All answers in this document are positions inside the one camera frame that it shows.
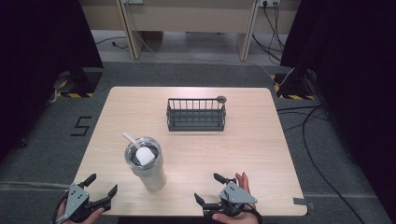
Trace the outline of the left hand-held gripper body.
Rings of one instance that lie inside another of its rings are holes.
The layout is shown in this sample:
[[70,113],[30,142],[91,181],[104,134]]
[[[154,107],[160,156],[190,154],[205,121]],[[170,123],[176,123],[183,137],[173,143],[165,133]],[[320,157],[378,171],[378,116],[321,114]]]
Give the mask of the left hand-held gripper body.
[[63,222],[70,219],[74,222],[82,222],[87,217],[90,216],[94,211],[99,208],[104,208],[105,211],[111,209],[110,207],[92,207],[92,203],[96,202],[90,201],[90,193],[86,190],[80,188],[78,184],[72,183],[69,190],[64,195],[64,200],[66,200],[66,208],[63,214]]

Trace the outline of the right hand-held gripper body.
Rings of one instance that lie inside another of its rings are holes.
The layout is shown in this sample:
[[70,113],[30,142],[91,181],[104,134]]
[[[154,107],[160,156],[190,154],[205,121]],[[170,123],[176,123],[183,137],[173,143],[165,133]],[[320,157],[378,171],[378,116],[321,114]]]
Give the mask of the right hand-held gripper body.
[[224,187],[219,193],[219,198],[219,203],[204,203],[205,217],[211,217],[214,214],[236,217],[245,210],[246,205],[258,201],[234,182],[230,182]]

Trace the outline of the steel tumbler with white straw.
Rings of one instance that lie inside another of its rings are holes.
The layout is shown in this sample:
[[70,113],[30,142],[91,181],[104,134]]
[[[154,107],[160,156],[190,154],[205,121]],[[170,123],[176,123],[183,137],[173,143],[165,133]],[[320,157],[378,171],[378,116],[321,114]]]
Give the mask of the steel tumbler with white straw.
[[151,137],[133,138],[128,133],[123,133],[122,136],[129,141],[124,159],[132,172],[140,178],[148,191],[162,189],[166,183],[166,176],[160,144]]

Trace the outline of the dark green metal rack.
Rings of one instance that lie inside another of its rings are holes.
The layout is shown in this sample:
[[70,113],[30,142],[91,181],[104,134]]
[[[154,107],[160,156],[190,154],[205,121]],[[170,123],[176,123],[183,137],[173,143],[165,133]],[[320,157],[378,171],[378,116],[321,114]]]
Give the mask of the dark green metal rack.
[[170,132],[222,132],[226,103],[216,98],[169,98],[166,107]]

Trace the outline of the person's right hand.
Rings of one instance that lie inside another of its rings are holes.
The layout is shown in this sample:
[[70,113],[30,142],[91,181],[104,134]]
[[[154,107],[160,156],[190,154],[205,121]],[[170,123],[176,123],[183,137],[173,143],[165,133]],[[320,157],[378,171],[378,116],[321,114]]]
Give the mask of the person's right hand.
[[[242,174],[236,173],[235,177],[239,186],[247,193],[250,193],[247,174],[245,172]],[[214,214],[212,219],[220,222],[221,224],[259,224],[257,217],[248,212],[242,212],[236,217],[228,217],[223,214]]]

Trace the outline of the person's left hand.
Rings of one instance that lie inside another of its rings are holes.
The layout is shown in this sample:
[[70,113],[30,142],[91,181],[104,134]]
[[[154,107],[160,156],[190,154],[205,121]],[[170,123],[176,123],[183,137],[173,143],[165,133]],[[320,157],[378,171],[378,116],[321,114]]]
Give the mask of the person's left hand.
[[[56,217],[61,217],[64,214],[66,208],[66,200],[63,200],[63,202],[61,203],[58,211],[57,211],[57,215]],[[82,222],[74,222],[73,220],[66,220],[63,223],[56,223],[56,224],[94,224],[96,222],[96,220],[105,212],[104,208],[99,208],[96,211],[94,211],[92,214],[90,214],[89,217],[87,217],[85,220],[83,220]]]

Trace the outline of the grey tape piece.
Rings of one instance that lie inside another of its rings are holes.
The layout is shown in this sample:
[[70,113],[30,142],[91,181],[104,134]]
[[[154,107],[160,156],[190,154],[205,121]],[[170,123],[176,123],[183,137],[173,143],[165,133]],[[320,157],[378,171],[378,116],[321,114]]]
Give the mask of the grey tape piece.
[[316,206],[314,203],[309,202],[305,198],[293,198],[293,203],[297,205],[305,205],[308,210],[315,210]]

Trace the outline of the black stand base striped tape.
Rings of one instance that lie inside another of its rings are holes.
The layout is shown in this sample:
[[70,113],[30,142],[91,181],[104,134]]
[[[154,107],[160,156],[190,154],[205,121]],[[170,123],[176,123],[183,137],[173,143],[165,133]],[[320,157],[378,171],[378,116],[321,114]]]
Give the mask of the black stand base striped tape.
[[81,75],[62,72],[54,84],[55,96],[63,98],[91,98],[101,79],[101,68],[83,68]]
[[294,69],[286,73],[271,75],[276,96],[281,99],[314,100],[314,93],[304,75],[297,74]]

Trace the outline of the black curtain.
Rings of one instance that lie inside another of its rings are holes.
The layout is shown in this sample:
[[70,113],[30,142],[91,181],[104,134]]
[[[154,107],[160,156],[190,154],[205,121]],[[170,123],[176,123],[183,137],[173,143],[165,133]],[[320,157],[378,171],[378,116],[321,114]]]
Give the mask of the black curtain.
[[62,72],[102,65],[79,0],[0,0],[0,161],[28,134]]
[[396,0],[301,0],[281,63],[316,73],[347,148],[396,224]]

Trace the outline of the beige wooden desk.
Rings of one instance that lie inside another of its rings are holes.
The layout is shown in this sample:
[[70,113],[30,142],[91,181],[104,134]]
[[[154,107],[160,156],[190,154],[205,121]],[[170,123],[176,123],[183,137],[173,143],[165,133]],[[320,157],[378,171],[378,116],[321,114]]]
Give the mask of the beige wooden desk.
[[143,48],[144,32],[235,34],[239,59],[248,48],[258,0],[116,0],[132,58]]

